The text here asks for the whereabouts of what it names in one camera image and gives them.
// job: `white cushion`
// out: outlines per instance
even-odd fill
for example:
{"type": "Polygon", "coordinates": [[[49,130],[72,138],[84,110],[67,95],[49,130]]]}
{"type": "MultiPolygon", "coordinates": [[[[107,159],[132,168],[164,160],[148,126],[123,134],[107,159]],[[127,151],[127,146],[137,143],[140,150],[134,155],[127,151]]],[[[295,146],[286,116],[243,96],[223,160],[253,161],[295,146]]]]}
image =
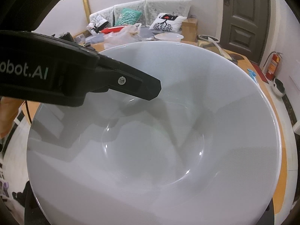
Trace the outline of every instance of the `white cushion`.
{"type": "Polygon", "coordinates": [[[187,17],[160,13],[149,29],[156,31],[178,32],[181,28],[182,22],[186,19],[187,17]]]}
{"type": "Polygon", "coordinates": [[[103,18],[105,18],[109,22],[108,27],[113,26],[113,20],[114,20],[113,7],[109,7],[109,8],[106,8],[106,9],[103,9],[101,11],[98,11],[96,13],[91,14],[90,15],[90,22],[92,22],[93,19],[95,19],[98,15],[101,15],[103,18]]]}
{"type": "Polygon", "coordinates": [[[159,13],[175,14],[187,17],[192,0],[146,0],[146,26],[150,26],[159,13]]]}
{"type": "Polygon", "coordinates": [[[139,18],[139,20],[137,21],[137,23],[141,23],[142,26],[146,26],[146,18],[145,18],[145,10],[144,10],[145,2],[146,2],[146,0],[140,0],[140,1],[128,2],[128,3],[122,3],[122,4],[115,5],[113,7],[115,20],[117,20],[119,18],[120,14],[124,8],[130,8],[130,9],[133,9],[133,10],[136,10],[136,11],[139,11],[142,13],[142,15],[139,18]]]}

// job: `blue object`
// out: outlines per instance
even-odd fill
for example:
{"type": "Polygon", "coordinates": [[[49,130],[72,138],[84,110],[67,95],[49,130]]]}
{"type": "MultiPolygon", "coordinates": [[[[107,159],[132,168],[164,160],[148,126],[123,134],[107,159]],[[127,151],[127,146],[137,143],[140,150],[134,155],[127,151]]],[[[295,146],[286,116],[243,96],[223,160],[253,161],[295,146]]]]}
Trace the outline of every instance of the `blue object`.
{"type": "Polygon", "coordinates": [[[250,78],[253,79],[253,81],[258,84],[258,82],[256,80],[256,73],[253,70],[249,69],[249,68],[247,68],[247,70],[249,72],[250,78]]]}

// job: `sofa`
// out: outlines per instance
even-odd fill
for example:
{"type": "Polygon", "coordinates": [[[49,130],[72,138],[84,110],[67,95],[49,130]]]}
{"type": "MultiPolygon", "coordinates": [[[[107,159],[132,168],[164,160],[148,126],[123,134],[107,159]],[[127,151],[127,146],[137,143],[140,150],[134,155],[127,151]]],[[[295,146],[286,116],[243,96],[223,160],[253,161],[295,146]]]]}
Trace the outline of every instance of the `sofa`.
{"type": "MultiPolygon", "coordinates": [[[[92,22],[95,17],[101,15],[109,22],[108,27],[111,27],[115,25],[115,21],[119,18],[124,8],[140,11],[142,12],[142,15],[137,21],[137,23],[142,24],[140,36],[142,38],[149,38],[157,33],[161,33],[149,30],[150,25],[154,22],[159,13],[169,13],[188,17],[191,1],[192,0],[140,0],[122,3],[93,13],[89,16],[89,19],[90,22],[92,22]]],[[[86,39],[86,42],[90,42],[92,44],[103,41],[104,38],[102,33],[90,36],[86,39]]]]}

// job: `tree print cushion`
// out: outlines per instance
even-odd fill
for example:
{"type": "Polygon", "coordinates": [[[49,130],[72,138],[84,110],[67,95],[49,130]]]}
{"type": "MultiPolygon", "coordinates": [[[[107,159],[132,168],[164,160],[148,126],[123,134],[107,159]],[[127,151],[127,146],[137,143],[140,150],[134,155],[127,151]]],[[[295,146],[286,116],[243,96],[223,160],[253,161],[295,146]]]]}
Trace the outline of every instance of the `tree print cushion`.
{"type": "Polygon", "coordinates": [[[130,8],[124,8],[118,18],[118,20],[115,23],[115,26],[119,25],[134,25],[141,17],[142,12],[130,9],[130,8]]]}
{"type": "Polygon", "coordinates": [[[177,16],[174,14],[160,13],[150,26],[150,30],[178,32],[182,22],[187,17],[177,16]]]}

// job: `cable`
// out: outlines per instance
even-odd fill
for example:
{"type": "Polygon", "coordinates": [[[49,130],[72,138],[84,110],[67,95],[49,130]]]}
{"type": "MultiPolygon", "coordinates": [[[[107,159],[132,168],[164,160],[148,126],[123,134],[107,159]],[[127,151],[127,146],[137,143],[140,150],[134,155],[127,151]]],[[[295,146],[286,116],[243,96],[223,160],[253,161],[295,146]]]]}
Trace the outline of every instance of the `cable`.
{"type": "Polygon", "coordinates": [[[30,124],[31,124],[31,123],[32,123],[32,121],[31,121],[31,117],[30,117],[30,113],[29,113],[29,109],[28,109],[28,103],[27,103],[27,101],[25,101],[25,105],[26,105],[26,111],[27,111],[28,119],[29,119],[29,122],[30,122],[30,124]]]}

